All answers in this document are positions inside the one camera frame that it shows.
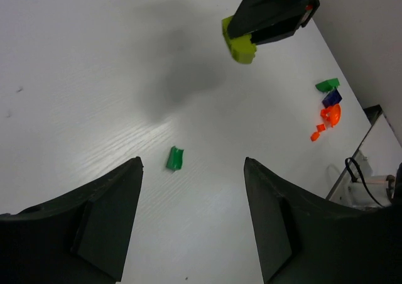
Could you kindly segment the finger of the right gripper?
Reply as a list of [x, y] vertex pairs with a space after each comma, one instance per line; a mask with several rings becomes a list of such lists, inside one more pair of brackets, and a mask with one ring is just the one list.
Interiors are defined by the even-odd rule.
[[242, 0], [229, 22], [229, 38], [251, 36], [263, 45], [293, 36], [318, 9], [319, 0]]

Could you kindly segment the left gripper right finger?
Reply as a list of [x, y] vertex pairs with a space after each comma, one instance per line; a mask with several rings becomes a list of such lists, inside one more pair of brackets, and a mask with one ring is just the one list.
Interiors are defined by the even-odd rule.
[[244, 179], [265, 283], [400, 283], [401, 201], [367, 211], [323, 199], [253, 158]]

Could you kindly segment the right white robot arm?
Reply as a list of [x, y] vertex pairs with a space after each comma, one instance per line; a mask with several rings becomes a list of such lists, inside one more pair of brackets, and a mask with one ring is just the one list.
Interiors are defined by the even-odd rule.
[[[253, 62], [257, 47], [293, 36], [304, 28], [320, 0], [242, 0], [235, 14], [222, 20], [222, 34], [232, 58]], [[389, 207], [401, 202], [401, 171], [369, 177], [355, 158], [345, 159], [349, 181], [344, 196], [331, 195], [338, 203], [359, 209]]]

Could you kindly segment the small green lego piece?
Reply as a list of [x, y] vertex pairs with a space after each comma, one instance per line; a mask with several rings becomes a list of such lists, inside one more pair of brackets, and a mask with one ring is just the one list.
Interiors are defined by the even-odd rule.
[[166, 162], [166, 168], [173, 172], [181, 170], [183, 166], [183, 149], [172, 146]]

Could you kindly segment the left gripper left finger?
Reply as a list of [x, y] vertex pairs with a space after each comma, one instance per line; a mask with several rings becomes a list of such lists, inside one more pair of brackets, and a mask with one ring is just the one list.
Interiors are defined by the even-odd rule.
[[135, 157], [59, 197], [2, 214], [1, 282], [120, 282], [142, 180]]

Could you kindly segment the lime green lego brick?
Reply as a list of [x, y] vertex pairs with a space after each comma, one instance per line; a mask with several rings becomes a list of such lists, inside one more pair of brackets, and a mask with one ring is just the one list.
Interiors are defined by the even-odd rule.
[[222, 20], [222, 35], [229, 49], [231, 57], [240, 64], [249, 65], [253, 62], [257, 46], [251, 42], [251, 34], [241, 36], [239, 38], [230, 38], [228, 27], [232, 20], [232, 16]]

